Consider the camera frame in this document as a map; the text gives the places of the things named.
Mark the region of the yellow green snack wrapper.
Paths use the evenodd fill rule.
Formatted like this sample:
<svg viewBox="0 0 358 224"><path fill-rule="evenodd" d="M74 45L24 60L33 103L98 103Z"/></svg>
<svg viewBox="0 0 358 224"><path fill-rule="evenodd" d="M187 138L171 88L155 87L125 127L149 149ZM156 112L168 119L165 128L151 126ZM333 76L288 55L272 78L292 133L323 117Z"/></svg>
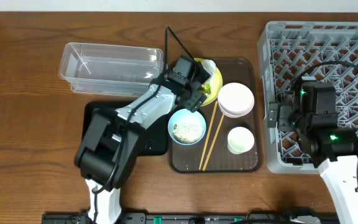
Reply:
<svg viewBox="0 0 358 224"><path fill-rule="evenodd" d="M207 84L202 84L200 85L200 87L198 88L198 91L200 94L206 94L206 95L210 95L211 94L211 86L209 83Z"/></svg>

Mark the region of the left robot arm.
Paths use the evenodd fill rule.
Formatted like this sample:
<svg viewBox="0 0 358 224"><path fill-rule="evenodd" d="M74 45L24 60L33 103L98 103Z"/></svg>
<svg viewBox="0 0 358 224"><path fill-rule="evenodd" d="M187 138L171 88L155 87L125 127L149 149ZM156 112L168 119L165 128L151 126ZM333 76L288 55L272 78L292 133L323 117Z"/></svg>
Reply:
<svg viewBox="0 0 358 224"><path fill-rule="evenodd" d="M94 113L74 158L89 188L91 223L118 220L120 190L144 146L146 130L178 105L197 111L207 98L201 87L213 79L216 70L212 60L181 56L173 69L164 68L147 92L131 104Z"/></svg>

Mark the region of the rice food scraps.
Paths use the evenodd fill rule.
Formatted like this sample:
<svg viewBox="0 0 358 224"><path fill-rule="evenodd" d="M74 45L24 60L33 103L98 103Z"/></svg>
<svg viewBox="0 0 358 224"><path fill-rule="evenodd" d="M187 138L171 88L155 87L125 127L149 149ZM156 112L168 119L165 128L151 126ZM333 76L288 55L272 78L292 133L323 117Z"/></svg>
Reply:
<svg viewBox="0 0 358 224"><path fill-rule="evenodd" d="M177 123L173 127L173 136L183 144L193 144L202 136L203 129L198 124Z"/></svg>

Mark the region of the light blue bowl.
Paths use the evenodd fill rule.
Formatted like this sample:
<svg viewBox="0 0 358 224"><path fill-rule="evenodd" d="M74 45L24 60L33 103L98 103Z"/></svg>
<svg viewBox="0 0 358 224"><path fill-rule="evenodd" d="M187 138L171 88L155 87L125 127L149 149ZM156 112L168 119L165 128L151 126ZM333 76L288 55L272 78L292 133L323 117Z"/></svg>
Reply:
<svg viewBox="0 0 358 224"><path fill-rule="evenodd" d="M171 117L168 121L167 129L168 129L168 133L169 133L170 137L175 142L177 142L181 145L189 146L192 144L183 144L174 138L173 127L177 123L193 123L193 124L200 125L203 129L203 133L198 141L200 141L206 133L206 121L205 121L204 117L201 115L201 113L199 113L198 111L195 111L194 113L192 113L191 111L189 111L187 109L178 110L171 115Z"/></svg>

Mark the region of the small white cup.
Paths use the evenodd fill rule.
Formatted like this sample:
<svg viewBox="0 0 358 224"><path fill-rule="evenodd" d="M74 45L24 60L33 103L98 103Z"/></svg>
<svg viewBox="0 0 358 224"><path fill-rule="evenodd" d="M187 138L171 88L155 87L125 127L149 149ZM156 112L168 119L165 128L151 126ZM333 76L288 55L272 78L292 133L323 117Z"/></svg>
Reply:
<svg viewBox="0 0 358 224"><path fill-rule="evenodd" d="M227 135L227 147L232 154L242 154L250 151L255 143L255 137L250 130L236 127Z"/></svg>

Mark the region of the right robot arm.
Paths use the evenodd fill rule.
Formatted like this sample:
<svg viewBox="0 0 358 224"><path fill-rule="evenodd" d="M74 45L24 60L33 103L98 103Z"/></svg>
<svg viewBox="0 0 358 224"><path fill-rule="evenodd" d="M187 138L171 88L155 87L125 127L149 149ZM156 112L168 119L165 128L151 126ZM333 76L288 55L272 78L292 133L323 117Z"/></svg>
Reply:
<svg viewBox="0 0 358 224"><path fill-rule="evenodd" d="M267 127L294 132L333 199L340 223L358 223L358 137L337 125L336 90L330 83L301 82L291 103L271 102Z"/></svg>

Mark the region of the white napkin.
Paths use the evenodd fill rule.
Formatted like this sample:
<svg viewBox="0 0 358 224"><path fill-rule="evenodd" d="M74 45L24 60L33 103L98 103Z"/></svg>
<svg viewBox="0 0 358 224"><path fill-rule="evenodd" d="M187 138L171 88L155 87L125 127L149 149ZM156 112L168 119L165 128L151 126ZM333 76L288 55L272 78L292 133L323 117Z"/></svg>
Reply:
<svg viewBox="0 0 358 224"><path fill-rule="evenodd" d="M216 64L212 60L202 59L201 64L203 68L211 75L205 82L205 84L213 85L214 76L216 74Z"/></svg>

